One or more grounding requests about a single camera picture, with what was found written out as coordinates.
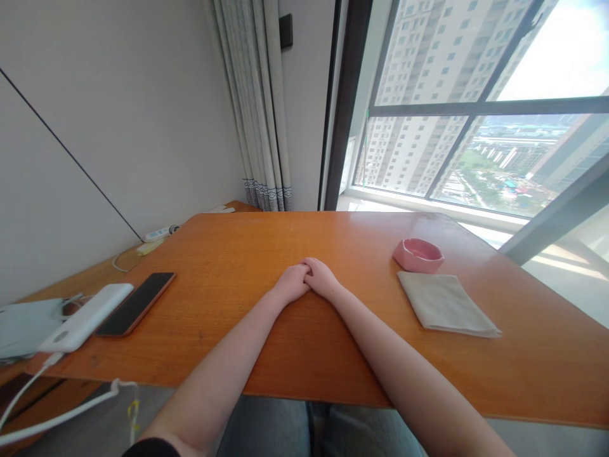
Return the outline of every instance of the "forearm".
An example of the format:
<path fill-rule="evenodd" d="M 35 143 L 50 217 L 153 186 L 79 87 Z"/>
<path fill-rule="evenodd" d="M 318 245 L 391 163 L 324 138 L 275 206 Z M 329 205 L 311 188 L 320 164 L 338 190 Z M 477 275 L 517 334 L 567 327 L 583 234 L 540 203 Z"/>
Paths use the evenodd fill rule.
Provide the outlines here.
<path fill-rule="evenodd" d="M 207 354 L 142 437 L 174 437 L 205 453 L 223 431 L 266 338 L 284 308 L 271 290 Z"/>
<path fill-rule="evenodd" d="M 430 455 L 513 455 L 459 391 L 355 295 L 340 289 L 331 302 Z"/>

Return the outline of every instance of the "black sleeve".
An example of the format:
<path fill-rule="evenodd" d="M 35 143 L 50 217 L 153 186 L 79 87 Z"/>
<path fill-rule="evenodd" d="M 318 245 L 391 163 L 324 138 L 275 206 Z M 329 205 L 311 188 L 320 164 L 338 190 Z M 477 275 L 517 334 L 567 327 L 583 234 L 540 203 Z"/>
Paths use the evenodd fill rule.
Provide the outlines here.
<path fill-rule="evenodd" d="M 180 457 L 180 454 L 161 438 L 147 438 L 127 449 L 122 457 Z"/>

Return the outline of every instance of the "folded napkin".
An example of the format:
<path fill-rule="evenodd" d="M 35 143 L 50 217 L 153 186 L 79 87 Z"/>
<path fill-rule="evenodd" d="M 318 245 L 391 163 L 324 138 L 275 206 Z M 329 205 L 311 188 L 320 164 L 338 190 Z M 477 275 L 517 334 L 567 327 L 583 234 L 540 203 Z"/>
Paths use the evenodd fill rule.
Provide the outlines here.
<path fill-rule="evenodd" d="M 483 338 L 501 336 L 456 276 L 399 272 L 398 278 L 423 327 Z"/>

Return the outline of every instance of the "hand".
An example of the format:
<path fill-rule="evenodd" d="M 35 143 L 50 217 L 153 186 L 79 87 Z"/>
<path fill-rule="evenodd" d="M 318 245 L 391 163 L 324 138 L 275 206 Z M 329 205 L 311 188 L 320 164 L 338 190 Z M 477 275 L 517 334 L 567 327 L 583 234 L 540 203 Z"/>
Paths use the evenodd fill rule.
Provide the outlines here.
<path fill-rule="evenodd" d="M 305 276 L 310 272 L 311 268 L 301 263 L 288 267 L 270 292 L 286 306 L 311 290 L 311 287 L 305 284 Z"/>
<path fill-rule="evenodd" d="M 330 268 L 321 260 L 307 257 L 300 263 L 311 268 L 311 272 L 304 277 L 305 283 L 326 300 L 332 301 L 336 293 L 344 289 Z"/>

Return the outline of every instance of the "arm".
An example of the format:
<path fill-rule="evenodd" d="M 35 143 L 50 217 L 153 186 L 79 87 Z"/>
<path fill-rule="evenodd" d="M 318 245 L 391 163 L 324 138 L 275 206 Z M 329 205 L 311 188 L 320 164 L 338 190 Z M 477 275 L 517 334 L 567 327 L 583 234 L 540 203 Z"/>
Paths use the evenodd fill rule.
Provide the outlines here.
<path fill-rule="evenodd" d="M 429 455 L 513 456 L 474 407 L 389 326 L 345 289 L 321 261 L 304 281 L 343 318 L 385 392 Z"/>
<path fill-rule="evenodd" d="M 273 289 L 180 385 L 140 439 L 158 437 L 182 456 L 205 455 L 235 407 L 279 313 L 310 288 L 306 265 L 289 267 Z"/>

